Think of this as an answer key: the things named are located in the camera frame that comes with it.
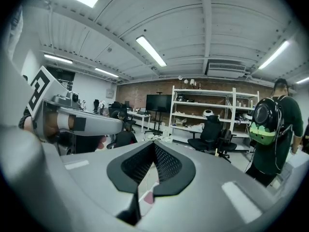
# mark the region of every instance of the air conditioner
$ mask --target air conditioner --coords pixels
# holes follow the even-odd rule
[[[229,63],[208,63],[206,75],[211,77],[237,79],[245,75],[246,66]]]

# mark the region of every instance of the green shirt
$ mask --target green shirt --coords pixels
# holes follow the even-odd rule
[[[283,108],[284,125],[292,125],[294,135],[301,137],[303,134],[303,120],[297,102],[292,97],[284,97],[280,101]],[[271,145],[256,144],[253,163],[255,167],[265,174],[280,174],[288,156],[293,133],[289,130],[284,136]]]

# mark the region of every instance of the shelving unit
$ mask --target shelving unit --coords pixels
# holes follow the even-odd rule
[[[179,94],[184,95],[202,95],[202,96],[219,96],[219,97],[225,97],[225,104],[211,104],[211,103],[199,103],[199,102],[184,102],[184,101],[176,101],[176,98]],[[248,104],[246,107],[239,107],[236,106],[237,99],[247,99]],[[175,113],[173,112],[173,109],[177,108],[177,105],[187,105],[187,106],[203,106],[203,107],[216,107],[216,108],[223,108],[225,109],[225,118],[219,118],[219,120],[223,123],[225,123],[225,126],[228,127],[229,123],[229,129],[232,132],[232,134],[235,134],[236,138],[249,138],[247,129],[245,132],[243,131],[236,131],[234,130],[234,125],[238,123],[235,120],[235,113],[236,110],[244,110],[245,111],[252,111],[254,108],[250,108],[250,100],[256,99],[255,104],[260,100],[259,99],[259,92],[256,94],[249,94],[249,93],[241,93],[236,92],[236,88],[233,88],[232,91],[222,91],[222,90],[205,90],[205,89],[175,89],[175,86],[173,86],[172,91],[172,102],[171,102],[171,110],[170,110],[170,116],[169,116],[169,133],[172,134],[172,138],[177,141],[181,142],[187,142],[188,138],[191,138],[187,136],[178,136],[173,135],[174,130],[183,130],[183,131],[190,131],[190,132],[196,132],[196,133],[202,133],[202,130],[194,129],[191,127],[180,127],[180,126],[173,126],[172,119],[174,117],[187,117],[187,118],[195,118],[195,119],[201,119],[205,120],[205,117],[203,116],[197,116],[197,115],[189,115],[189,114],[182,114],[182,113]],[[231,118],[227,118],[228,110],[232,112]],[[240,124],[247,124],[245,121],[241,121]]]

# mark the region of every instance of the white ceiling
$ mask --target white ceiling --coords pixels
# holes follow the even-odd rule
[[[37,31],[43,52],[73,60],[67,68],[102,77],[94,70],[99,67],[118,75],[105,76],[118,83],[202,77],[208,61],[223,60],[267,81],[309,76],[308,36],[283,0],[99,0],[94,8],[75,0],[28,0],[24,24]],[[137,44],[141,35],[166,67]],[[255,71],[284,39],[291,45]]]

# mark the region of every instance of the television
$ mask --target television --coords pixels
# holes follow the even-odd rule
[[[172,95],[147,95],[146,110],[170,113]]]

